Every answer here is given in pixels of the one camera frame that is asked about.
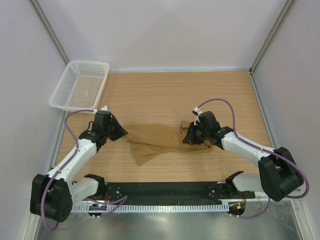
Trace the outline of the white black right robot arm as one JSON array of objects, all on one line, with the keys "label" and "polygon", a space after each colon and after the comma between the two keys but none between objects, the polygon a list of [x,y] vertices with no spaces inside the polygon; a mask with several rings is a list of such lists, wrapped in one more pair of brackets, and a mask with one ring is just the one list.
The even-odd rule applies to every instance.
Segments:
[{"label": "white black right robot arm", "polygon": [[265,193],[279,202],[304,184],[302,174],[295,168],[291,153],[284,147],[273,149],[248,140],[232,128],[221,127],[211,111],[193,111],[196,118],[189,124],[184,144],[202,145],[206,141],[222,150],[235,153],[253,163],[258,173],[239,171],[225,181],[225,192],[237,198],[243,192]]}]

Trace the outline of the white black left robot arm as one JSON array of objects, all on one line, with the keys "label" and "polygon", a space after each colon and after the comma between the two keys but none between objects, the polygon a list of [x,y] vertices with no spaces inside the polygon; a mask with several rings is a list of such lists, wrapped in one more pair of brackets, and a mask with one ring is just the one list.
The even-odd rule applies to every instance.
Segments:
[{"label": "white black left robot arm", "polygon": [[74,182],[83,166],[106,144],[128,133],[107,109],[92,110],[93,121],[79,137],[67,156],[46,174],[37,174],[31,184],[29,210],[32,214],[58,223],[64,222],[72,207],[92,197],[101,200],[106,194],[105,179],[87,174]]}]

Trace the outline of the tan ribbed tank top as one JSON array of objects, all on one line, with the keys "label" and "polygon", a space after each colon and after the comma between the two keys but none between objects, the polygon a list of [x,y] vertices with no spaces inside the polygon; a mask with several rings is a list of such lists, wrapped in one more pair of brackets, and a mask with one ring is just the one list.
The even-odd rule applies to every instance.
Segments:
[{"label": "tan ribbed tank top", "polygon": [[127,124],[126,140],[129,142],[133,159],[138,165],[143,165],[153,158],[165,153],[207,154],[213,146],[209,141],[200,145],[183,143],[187,136],[190,123],[182,120],[179,127],[165,124]]}]

